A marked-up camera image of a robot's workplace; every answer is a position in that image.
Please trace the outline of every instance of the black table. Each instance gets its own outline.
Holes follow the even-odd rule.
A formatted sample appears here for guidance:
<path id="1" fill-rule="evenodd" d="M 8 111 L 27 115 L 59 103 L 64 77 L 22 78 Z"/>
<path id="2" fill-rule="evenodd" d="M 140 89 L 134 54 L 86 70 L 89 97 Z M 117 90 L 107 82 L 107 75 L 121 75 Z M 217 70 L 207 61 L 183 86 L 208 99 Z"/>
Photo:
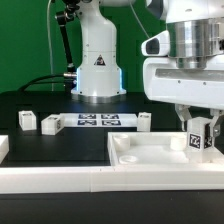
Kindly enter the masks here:
<path id="1" fill-rule="evenodd" d="M 151 102 L 143 93 L 129 93 L 123 102 L 91 105 L 74 102 L 62 92 L 7 92 L 0 94 L 0 102 L 0 134 L 8 134 L 10 139 L 10 153 L 2 167 L 108 166 L 108 131 L 136 131 L 135 128 L 73 128 L 54 137 L 42 136 L 40 121 L 53 113 L 137 115 L 150 112 L 152 131 L 180 131 L 181 127 L 174 105 Z M 18 125 L 21 110 L 32 110 L 37 115 L 37 131 L 21 131 Z M 207 110 L 197 108 L 193 108 L 192 113 L 208 116 Z M 89 145 L 84 144 L 87 140 L 91 145 L 98 145 L 90 150 Z M 65 151 L 60 153 L 57 146 L 64 141 L 67 142 Z M 222 149 L 223 138 L 219 137 L 217 142 Z M 29 146 L 32 153 L 27 152 L 25 146 Z M 81 146 L 83 153 L 74 153 Z M 0 195 L 0 223 L 219 224 L 224 222 L 223 207 L 222 190 Z"/>

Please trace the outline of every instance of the green wall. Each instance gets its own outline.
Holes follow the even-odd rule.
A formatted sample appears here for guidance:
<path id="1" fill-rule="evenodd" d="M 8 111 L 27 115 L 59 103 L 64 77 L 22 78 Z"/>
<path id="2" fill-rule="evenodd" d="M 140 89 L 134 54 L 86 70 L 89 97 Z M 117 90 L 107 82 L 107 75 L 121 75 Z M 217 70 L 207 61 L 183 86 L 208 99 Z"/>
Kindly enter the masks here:
<path id="1" fill-rule="evenodd" d="M 28 81 L 50 74 L 47 41 L 48 0 L 1 0 L 0 2 L 0 92 L 17 90 Z M 153 36 L 164 29 L 145 9 L 145 0 L 137 0 L 134 8 L 148 34 Z M 64 9 L 62 1 L 51 6 L 51 32 L 54 73 L 66 71 L 66 61 L 59 27 L 54 19 Z M 118 30 L 117 63 L 124 74 L 124 88 L 130 92 L 143 91 L 141 43 L 146 40 L 130 7 L 102 8 Z M 73 59 L 81 64 L 82 36 L 78 19 L 68 24 Z M 51 86 L 34 86 L 30 90 L 51 90 Z"/>

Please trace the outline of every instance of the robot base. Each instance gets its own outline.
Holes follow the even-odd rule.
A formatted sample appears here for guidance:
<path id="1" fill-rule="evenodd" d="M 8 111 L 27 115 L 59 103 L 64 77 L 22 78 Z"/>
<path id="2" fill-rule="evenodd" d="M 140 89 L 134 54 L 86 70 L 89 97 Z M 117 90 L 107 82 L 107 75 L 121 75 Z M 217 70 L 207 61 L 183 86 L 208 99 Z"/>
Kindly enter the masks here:
<path id="1" fill-rule="evenodd" d="M 85 96 L 72 92 L 72 99 L 76 101 L 82 101 L 86 103 L 113 103 L 123 101 L 126 99 L 126 91 L 122 94 L 115 96 L 102 97 L 102 96 Z"/>

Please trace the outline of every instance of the white block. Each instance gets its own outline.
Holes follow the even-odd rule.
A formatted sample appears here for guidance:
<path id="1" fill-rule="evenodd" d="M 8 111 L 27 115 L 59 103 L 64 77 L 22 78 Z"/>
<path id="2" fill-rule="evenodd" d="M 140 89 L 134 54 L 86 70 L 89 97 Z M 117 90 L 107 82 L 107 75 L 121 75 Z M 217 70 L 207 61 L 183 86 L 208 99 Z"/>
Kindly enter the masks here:
<path id="1" fill-rule="evenodd" d="M 19 111 L 19 124 L 23 131 L 36 130 L 36 116 L 32 111 Z"/>
<path id="2" fill-rule="evenodd" d="M 52 114 L 41 121 L 41 129 L 43 135 L 56 135 L 64 128 L 64 117 Z"/>
<path id="3" fill-rule="evenodd" d="M 139 113 L 137 131 L 149 132 L 151 130 L 151 116 L 150 113 Z"/>
<path id="4" fill-rule="evenodd" d="M 208 136 L 207 129 L 211 119 L 196 117 L 188 120 L 187 147 L 194 151 L 203 151 L 204 149 L 214 147 L 214 138 Z"/>

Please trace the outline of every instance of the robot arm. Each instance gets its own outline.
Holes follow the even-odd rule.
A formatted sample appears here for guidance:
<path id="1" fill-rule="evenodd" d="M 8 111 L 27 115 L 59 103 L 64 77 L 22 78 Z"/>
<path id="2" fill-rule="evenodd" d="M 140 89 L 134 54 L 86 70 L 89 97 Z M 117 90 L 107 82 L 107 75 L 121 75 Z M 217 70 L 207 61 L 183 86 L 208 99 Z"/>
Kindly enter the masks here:
<path id="1" fill-rule="evenodd" d="M 101 15 L 100 6 L 126 6 L 135 0 L 63 0 L 66 20 L 73 13 L 82 29 L 83 61 L 77 68 L 77 86 L 72 98 L 108 103 L 123 98 L 122 72 L 116 63 L 116 27 Z"/>
<path id="2" fill-rule="evenodd" d="M 168 0 L 146 0 L 146 8 L 157 19 L 165 20 L 168 10 Z"/>
<path id="3" fill-rule="evenodd" d="M 146 5 L 167 24 L 166 31 L 142 44 L 142 53 L 151 56 L 143 66 L 146 95 L 174 103 L 183 124 L 190 121 L 198 135 L 214 139 L 224 119 L 223 0 L 146 0 Z M 213 119 L 192 119 L 190 106 L 211 109 Z"/>

